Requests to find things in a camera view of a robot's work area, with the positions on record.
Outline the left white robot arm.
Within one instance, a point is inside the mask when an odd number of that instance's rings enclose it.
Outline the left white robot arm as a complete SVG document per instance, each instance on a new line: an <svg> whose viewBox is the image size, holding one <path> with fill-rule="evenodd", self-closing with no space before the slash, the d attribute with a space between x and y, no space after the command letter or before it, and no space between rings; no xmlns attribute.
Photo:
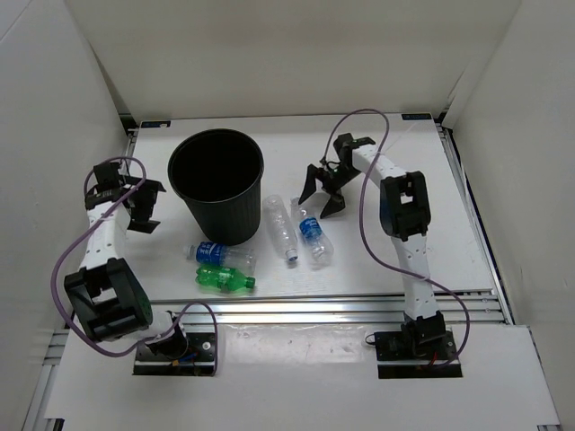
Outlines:
<svg viewBox="0 0 575 431"><path fill-rule="evenodd" d="M134 177L114 158L93 167L95 183L84 189L89 234L79 269L64 278L64 290L93 347L134 338L153 354L170 360L186 354L188 337L172 312L154 312L144 288L125 260L129 231L152 233L152 217L164 186Z"/></svg>

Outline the black plastic waste bin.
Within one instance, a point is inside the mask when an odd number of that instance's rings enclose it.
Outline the black plastic waste bin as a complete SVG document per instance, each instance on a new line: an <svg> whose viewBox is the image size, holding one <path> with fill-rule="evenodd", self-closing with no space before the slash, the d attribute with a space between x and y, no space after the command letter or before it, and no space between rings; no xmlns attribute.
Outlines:
<svg viewBox="0 0 575 431"><path fill-rule="evenodd" d="M183 140L167 166L174 193L212 242L250 240L261 222L263 154L243 132L216 128Z"/></svg>

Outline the green plastic bottle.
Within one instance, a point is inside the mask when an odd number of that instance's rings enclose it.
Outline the green plastic bottle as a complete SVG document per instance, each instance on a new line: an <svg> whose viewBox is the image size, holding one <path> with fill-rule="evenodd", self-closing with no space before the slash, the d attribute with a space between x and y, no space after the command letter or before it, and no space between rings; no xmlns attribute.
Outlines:
<svg viewBox="0 0 575 431"><path fill-rule="evenodd" d="M199 266L196 270L196 282L227 294L251 292L256 284L254 277L246 276L236 268L214 265Z"/></svg>

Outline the aluminium frame rail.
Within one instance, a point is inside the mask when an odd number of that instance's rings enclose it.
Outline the aluminium frame rail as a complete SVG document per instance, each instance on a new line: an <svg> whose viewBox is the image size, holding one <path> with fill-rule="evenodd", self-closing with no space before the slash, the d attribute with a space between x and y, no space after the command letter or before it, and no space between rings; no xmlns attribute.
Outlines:
<svg viewBox="0 0 575 431"><path fill-rule="evenodd" d="M399 295L236 297L207 299L208 307L193 305L182 321L188 325L217 322L225 325L281 324L375 324L398 326L403 322L404 300ZM438 298L447 324L508 323L510 318L496 295L485 292L462 295L459 300L447 295Z"/></svg>

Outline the clear bottle blue label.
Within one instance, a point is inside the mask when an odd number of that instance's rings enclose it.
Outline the clear bottle blue label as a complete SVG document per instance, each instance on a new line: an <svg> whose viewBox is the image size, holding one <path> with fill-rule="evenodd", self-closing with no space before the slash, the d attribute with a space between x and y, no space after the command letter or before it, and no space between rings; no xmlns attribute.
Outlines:
<svg viewBox="0 0 575 431"><path fill-rule="evenodd" d="M299 204L298 198L290 199L292 219L301 235L312 264L324 268L332 263L334 248L332 242L320 226L315 212Z"/></svg>

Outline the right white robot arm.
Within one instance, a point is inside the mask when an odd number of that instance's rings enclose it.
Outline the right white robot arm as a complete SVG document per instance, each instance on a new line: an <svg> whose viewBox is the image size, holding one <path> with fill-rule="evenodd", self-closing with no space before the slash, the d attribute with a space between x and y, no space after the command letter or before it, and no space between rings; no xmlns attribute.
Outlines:
<svg viewBox="0 0 575 431"><path fill-rule="evenodd" d="M333 166L306 168L305 185L298 200L304 203L321 185L329 195L320 217L345 208L341 189L363 173L379 189L379 220L394 245L405 294L401 332L388 341L395 358L428 359L432 364L448 358L445 319L429 281L427 232L431 220L426 180L422 172L407 172L376 149L370 137L337 137L339 161Z"/></svg>

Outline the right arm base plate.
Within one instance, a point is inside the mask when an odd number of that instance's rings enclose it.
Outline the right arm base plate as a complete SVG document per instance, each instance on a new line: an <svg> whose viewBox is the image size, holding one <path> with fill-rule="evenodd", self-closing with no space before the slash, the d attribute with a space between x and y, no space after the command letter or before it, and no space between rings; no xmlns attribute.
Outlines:
<svg viewBox="0 0 575 431"><path fill-rule="evenodd" d="M377 331L364 338L376 351L377 375L380 380L462 378L462 366L455 359L456 343L451 330L441 340L431 342L414 353L401 331Z"/></svg>

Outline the blue label bottle white cap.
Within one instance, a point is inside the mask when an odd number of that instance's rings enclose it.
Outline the blue label bottle white cap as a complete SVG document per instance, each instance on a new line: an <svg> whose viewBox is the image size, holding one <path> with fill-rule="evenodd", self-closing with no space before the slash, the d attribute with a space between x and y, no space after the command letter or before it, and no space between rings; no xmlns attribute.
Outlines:
<svg viewBox="0 0 575 431"><path fill-rule="evenodd" d="M197 245L186 245L183 252L186 259L199 264L236 268L244 274L253 273L256 267L254 251L221 243L200 242Z"/></svg>

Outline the clear crushed plastic bottle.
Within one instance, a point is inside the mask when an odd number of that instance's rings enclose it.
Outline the clear crushed plastic bottle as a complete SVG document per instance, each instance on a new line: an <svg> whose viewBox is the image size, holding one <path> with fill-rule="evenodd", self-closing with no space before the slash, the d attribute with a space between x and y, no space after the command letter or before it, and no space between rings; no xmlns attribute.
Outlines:
<svg viewBox="0 0 575 431"><path fill-rule="evenodd" d="M264 220L275 252L288 264L298 260L296 232L283 199L270 195L262 202Z"/></svg>

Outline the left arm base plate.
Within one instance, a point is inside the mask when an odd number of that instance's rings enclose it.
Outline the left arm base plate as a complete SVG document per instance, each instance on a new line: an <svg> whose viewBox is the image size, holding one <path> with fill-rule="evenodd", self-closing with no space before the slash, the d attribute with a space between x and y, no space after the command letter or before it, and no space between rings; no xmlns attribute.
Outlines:
<svg viewBox="0 0 575 431"><path fill-rule="evenodd" d="M133 375L213 376L216 367L214 331L192 331L180 327L167 339L137 348Z"/></svg>

